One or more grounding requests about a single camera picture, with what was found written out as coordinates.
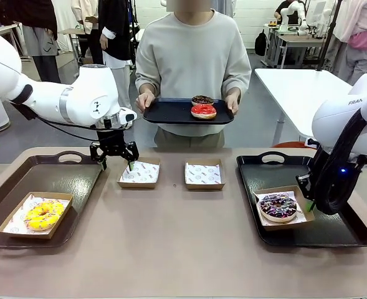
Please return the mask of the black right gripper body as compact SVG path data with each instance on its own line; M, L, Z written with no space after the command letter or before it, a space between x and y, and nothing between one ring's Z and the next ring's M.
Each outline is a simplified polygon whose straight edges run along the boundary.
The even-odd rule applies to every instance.
M331 155L329 167L330 187L327 202L347 202L357 182L357 161L353 159L346 161Z

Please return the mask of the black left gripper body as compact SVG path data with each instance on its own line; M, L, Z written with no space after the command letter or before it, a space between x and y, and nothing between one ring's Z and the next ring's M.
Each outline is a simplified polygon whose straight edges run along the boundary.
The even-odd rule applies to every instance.
M97 131L99 148L106 156L121 156L125 152L123 130Z

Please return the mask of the person's right hand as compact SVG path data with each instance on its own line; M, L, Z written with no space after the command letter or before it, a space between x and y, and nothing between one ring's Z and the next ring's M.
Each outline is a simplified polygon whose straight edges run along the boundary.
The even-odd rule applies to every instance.
M144 113L154 100L155 96L151 92L145 92L140 94L136 99L136 106L141 113Z

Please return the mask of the person's left hand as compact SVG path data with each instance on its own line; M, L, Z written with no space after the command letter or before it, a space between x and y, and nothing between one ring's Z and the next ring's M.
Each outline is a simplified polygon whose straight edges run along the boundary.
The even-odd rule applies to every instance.
M228 94L225 98L227 108L233 115L236 115L237 112L239 111L240 96L241 96L240 92L232 92Z

